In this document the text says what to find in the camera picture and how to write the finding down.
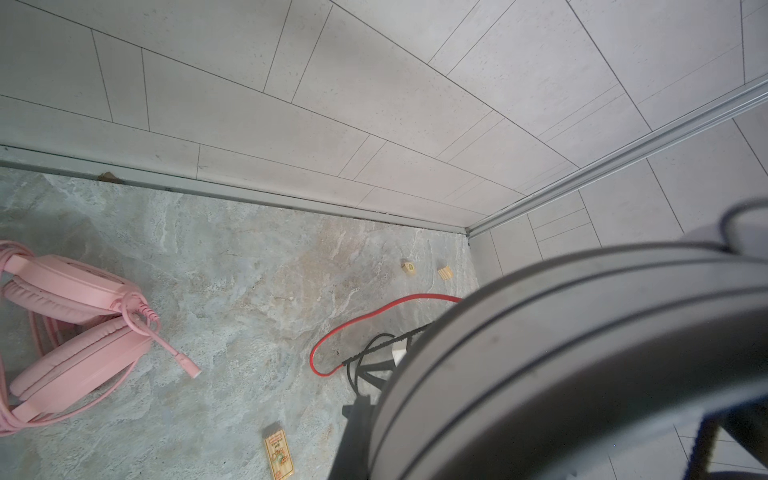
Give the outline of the white black headphones with cable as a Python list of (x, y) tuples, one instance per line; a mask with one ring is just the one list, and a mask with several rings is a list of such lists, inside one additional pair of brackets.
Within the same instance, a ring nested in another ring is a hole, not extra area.
[(767, 225), (740, 202), (677, 241), (525, 267), (342, 362), (380, 392), (368, 479), (564, 479), (610, 447), (698, 421), (767, 459)]

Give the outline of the pink headphones with cable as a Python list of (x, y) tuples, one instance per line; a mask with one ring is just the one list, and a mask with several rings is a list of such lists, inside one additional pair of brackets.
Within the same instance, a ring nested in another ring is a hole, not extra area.
[(135, 283), (57, 255), (1, 243), (1, 297), (28, 314), (38, 359), (1, 381), (1, 434), (59, 423), (85, 411), (81, 400), (108, 384), (97, 405), (130, 375), (153, 345), (191, 377), (200, 368), (158, 333), (161, 323)]

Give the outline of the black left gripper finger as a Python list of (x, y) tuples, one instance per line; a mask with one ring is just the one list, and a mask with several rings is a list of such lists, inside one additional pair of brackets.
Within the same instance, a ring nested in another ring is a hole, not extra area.
[(342, 415), (347, 424), (328, 476), (329, 480), (369, 478), (367, 461), (373, 412), (374, 406), (367, 395), (358, 396), (353, 404), (342, 407)]

